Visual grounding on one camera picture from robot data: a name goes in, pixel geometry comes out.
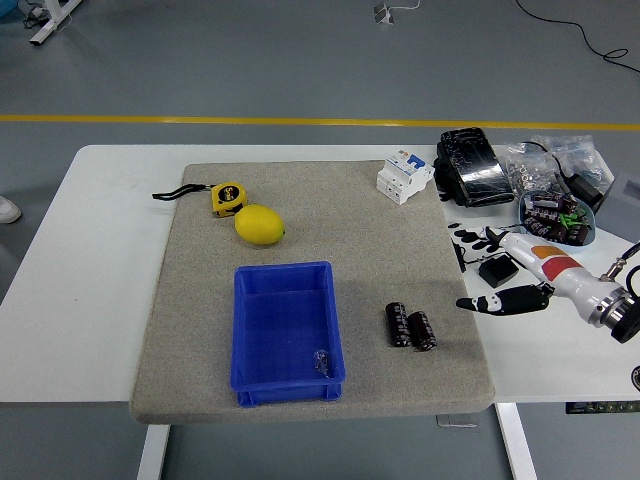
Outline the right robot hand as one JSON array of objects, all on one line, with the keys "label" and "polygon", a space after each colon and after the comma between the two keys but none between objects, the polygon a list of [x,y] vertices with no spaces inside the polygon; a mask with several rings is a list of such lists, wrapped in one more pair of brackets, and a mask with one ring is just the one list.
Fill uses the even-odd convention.
[{"label": "right robot hand", "polygon": [[526,233],[497,233],[484,229],[484,237],[532,273],[537,285],[496,291],[489,296],[460,298],[456,306],[493,316],[541,311],[552,296],[567,298],[587,323],[611,330],[620,343],[639,331],[639,301],[619,283],[592,275],[563,250]]}]

